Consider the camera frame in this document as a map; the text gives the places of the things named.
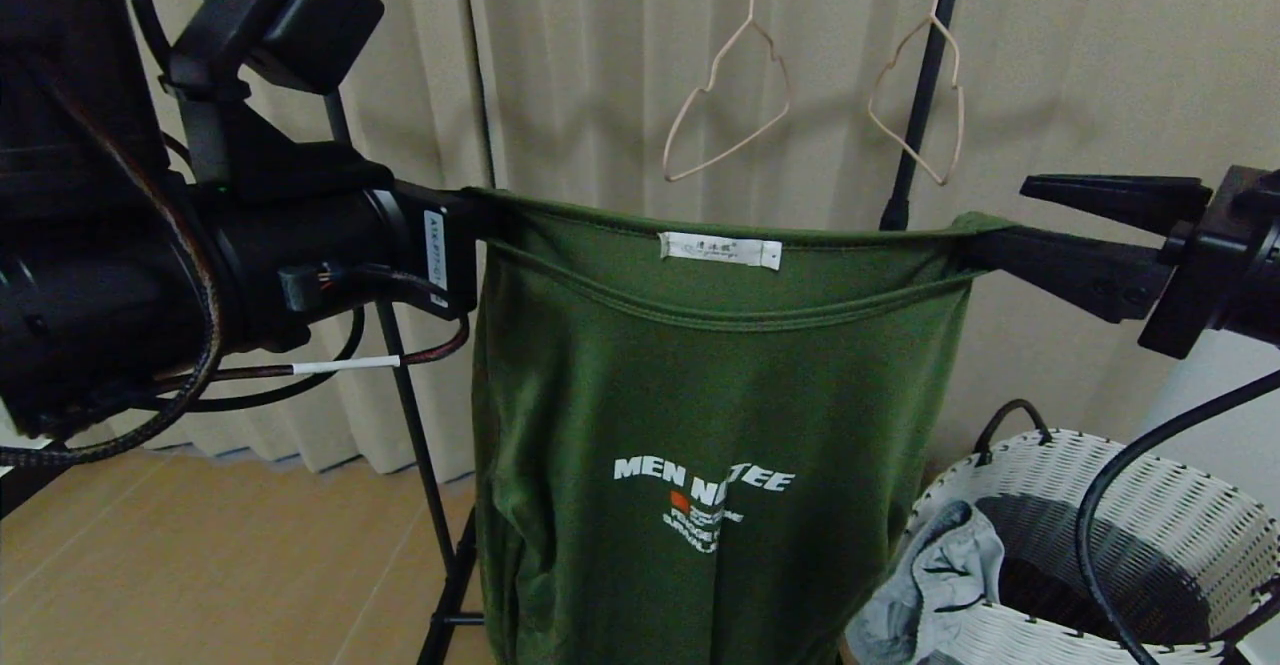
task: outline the white woven basket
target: white woven basket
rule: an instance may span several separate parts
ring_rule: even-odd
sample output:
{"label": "white woven basket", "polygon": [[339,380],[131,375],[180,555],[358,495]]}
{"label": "white woven basket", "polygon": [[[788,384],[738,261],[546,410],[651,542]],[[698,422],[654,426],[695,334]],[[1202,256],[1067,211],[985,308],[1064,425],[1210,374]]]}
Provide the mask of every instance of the white woven basket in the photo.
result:
{"label": "white woven basket", "polygon": [[[1051,440],[1042,442],[1046,435]],[[1011,560],[1029,563],[1087,598],[1075,559],[1075,510],[1094,474],[1121,448],[1059,428],[998,442],[991,455],[966,457],[924,491],[902,542],[938,506],[965,500],[996,524],[1006,547],[1006,569]],[[1221,662],[1229,646],[1243,637],[1242,628],[1257,627],[1276,606],[1268,590],[1280,575],[1275,520],[1253,497],[1212,474],[1162,457],[1143,457],[1110,489],[1097,524],[1094,560],[1102,587],[1135,634],[1143,637],[1139,625],[1152,625],[1152,618],[1189,616],[1167,593],[1199,596],[1188,601],[1198,604],[1201,628],[1207,620],[1203,639],[1208,642],[1148,646],[1162,664]],[[1001,600],[1009,602],[1005,592]],[[1197,632],[1179,623],[1155,624],[1158,632],[1176,633],[1158,642],[1185,643],[1185,633]],[[942,653],[964,665],[1133,662],[1116,642],[989,602],[965,611],[961,636]]]}

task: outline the wire hanger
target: wire hanger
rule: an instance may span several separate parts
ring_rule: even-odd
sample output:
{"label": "wire hanger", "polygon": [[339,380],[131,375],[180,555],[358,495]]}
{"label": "wire hanger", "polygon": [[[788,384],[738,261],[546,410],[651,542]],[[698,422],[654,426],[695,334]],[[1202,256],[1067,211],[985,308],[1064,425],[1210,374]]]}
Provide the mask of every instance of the wire hanger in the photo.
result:
{"label": "wire hanger", "polygon": [[[920,168],[924,168],[924,170],[929,173],[929,176],[933,178],[933,182],[938,183],[938,185],[946,185],[947,180],[951,178],[951,174],[955,173],[956,164],[960,162],[960,147],[964,146],[964,87],[960,86],[960,45],[956,42],[955,37],[951,36],[951,31],[947,29],[947,26],[943,24],[941,19],[938,19],[940,1],[941,0],[933,0],[933,5],[929,6],[929,14],[923,20],[920,20],[920,24],[915,26],[915,28],[913,28],[911,32],[906,33],[906,37],[904,37],[901,42],[897,43],[897,49],[893,50],[893,58],[891,58],[890,61],[884,64],[884,68],[876,78],[876,86],[872,87],[872,95],[867,100],[867,114],[870,115],[872,121],[876,123],[876,127],[883,130],[884,136],[892,137],[893,142],[897,142],[901,150],[905,150],[906,153],[910,155],[911,159],[914,159],[915,162],[920,165]],[[946,38],[947,45],[950,45],[952,52],[955,52],[955,68],[951,69],[951,90],[956,91],[956,101],[957,101],[956,148],[954,153],[951,153],[951,164],[947,165],[946,173],[942,173],[941,175],[937,173],[937,170],[929,168],[928,162],[924,162],[923,156],[916,153],[914,147],[906,145],[905,139],[897,136],[896,132],[892,132],[892,129],[890,129],[878,118],[878,115],[876,115],[876,95],[879,91],[881,82],[884,81],[884,75],[888,74],[888,72],[891,72],[893,68],[897,66],[897,60],[902,55],[902,50],[906,47],[906,43],[910,42],[911,38],[915,37],[918,32],[928,29],[929,26],[938,28],[938,32],[942,33],[942,37]]]}
{"label": "wire hanger", "polygon": [[[713,159],[707,160],[707,162],[698,165],[698,168],[691,168],[678,174],[671,174],[671,145],[672,142],[676,141],[676,132],[678,132],[681,124],[685,123],[685,115],[689,113],[690,105],[694,104],[694,100],[699,95],[708,95],[710,91],[713,91],[713,88],[716,87],[716,77],[719,70],[721,60],[724,59],[724,55],[727,55],[728,51],[733,49],[733,45],[736,45],[737,41],[741,40],[742,35],[749,29],[754,29],[755,32],[758,32],[759,36],[764,40],[764,42],[769,45],[769,61],[777,63],[778,69],[782,72],[782,83],[783,87],[786,87],[786,104],[782,105],[782,113],[773,115],[773,119],[771,119],[771,121],[764,123],[763,127],[760,127],[760,129],[756,129],[750,136],[746,136],[742,141],[739,142],[739,145],[733,145],[732,147],[730,147],[730,150],[723,151],[723,153],[716,155]],[[712,59],[712,66],[707,77],[707,84],[701,87],[695,87],[690,92],[689,97],[685,98],[685,105],[681,105],[680,114],[676,115],[676,121],[671,123],[671,130],[667,132],[667,146],[664,146],[662,150],[662,176],[667,178],[667,182],[677,182],[678,179],[691,176],[691,174],[694,173],[699,173],[704,169],[712,168],[712,165],[721,162],[721,160],[727,159],[730,155],[736,153],[742,147],[746,147],[746,145],[749,145],[749,142],[754,141],[756,137],[763,136],[764,130],[772,128],[774,124],[777,124],[777,121],[781,121],[782,118],[786,118],[787,113],[791,113],[791,78],[787,77],[787,64],[782,59],[782,55],[778,54],[777,47],[773,45],[773,36],[771,36],[767,31],[764,31],[764,27],[762,27],[760,23],[755,22],[755,0],[746,0],[746,19],[742,20],[742,24],[737,28],[737,31],[733,32],[733,35],[728,38],[728,41],[724,42],[724,46],[721,47],[716,58]]]}

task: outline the beige curtain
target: beige curtain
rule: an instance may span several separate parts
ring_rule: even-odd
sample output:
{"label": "beige curtain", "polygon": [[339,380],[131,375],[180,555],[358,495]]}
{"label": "beige curtain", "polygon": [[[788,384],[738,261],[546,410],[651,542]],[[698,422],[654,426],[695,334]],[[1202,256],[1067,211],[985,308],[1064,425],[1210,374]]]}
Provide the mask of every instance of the beige curtain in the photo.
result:
{"label": "beige curtain", "polygon": [[[897,150],[870,127],[867,96],[929,4],[759,0],[795,84],[791,114],[745,153],[672,185],[660,174],[667,128],[704,82],[746,0],[384,1],[387,17],[343,95],[357,146],[398,176],[430,187],[484,183],[485,113],[499,187],[655,217],[831,229],[876,228]],[[157,3],[173,13],[169,23],[195,4]],[[1188,174],[1216,185],[1231,162],[1275,168],[1277,19],[1280,0],[960,0],[954,29],[968,95],[965,156],[945,188],[916,176],[913,226],[940,228],[977,208],[1157,246],[1158,238],[1020,199],[1021,179]],[[878,110],[891,127],[905,127],[922,50],[923,38],[886,81]],[[776,113],[781,95],[763,47],[748,42],[690,113],[677,166],[749,133]],[[168,97],[155,96],[161,121],[177,128]],[[326,133],[316,97],[255,83],[253,104],[292,136]],[[955,98],[942,88],[924,146],[932,162],[942,164],[954,138]],[[982,278],[970,313],[937,460],[972,446],[1010,396],[1029,396],[1052,425],[1129,436],[1171,364],[1134,345],[1140,327],[1098,322],[1004,274]],[[406,313],[403,324],[411,343],[447,336],[443,324],[421,315]],[[343,327],[316,327],[312,345],[288,359],[329,358]],[[381,352],[376,327],[362,352]],[[470,469],[468,359],[465,352],[415,372],[444,478]],[[380,471],[411,462],[388,372],[343,373],[269,409],[189,416],[160,442],[195,442],[210,454],[301,454],[312,468],[357,455]]]}

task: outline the green shirt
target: green shirt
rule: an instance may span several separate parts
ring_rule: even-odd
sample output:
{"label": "green shirt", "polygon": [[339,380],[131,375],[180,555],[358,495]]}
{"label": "green shirt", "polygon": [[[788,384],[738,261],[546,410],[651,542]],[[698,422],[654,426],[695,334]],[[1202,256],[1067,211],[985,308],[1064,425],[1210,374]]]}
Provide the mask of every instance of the green shirt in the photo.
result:
{"label": "green shirt", "polygon": [[499,191],[476,524],[504,665],[829,665],[916,495],[975,270]]}

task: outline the laundry basket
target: laundry basket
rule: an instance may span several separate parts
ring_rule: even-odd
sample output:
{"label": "laundry basket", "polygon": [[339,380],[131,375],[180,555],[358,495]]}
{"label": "laundry basket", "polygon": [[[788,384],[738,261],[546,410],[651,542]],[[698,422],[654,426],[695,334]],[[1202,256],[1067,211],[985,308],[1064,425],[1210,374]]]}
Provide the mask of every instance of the laundry basket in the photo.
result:
{"label": "laundry basket", "polygon": [[[995,448],[1010,411],[1037,430]],[[942,473],[915,504],[915,528],[954,500],[987,515],[1005,545],[1000,605],[964,614],[934,660],[964,665],[1132,664],[1088,597],[1076,565],[1075,514],[1094,474],[1121,450],[1091,434],[1046,428],[1029,402],[1002,407],[974,454]],[[1221,662],[1277,609],[1280,541],[1253,497],[1212,474],[1142,457],[1103,497],[1092,542],[1102,587],[1162,664]]]}

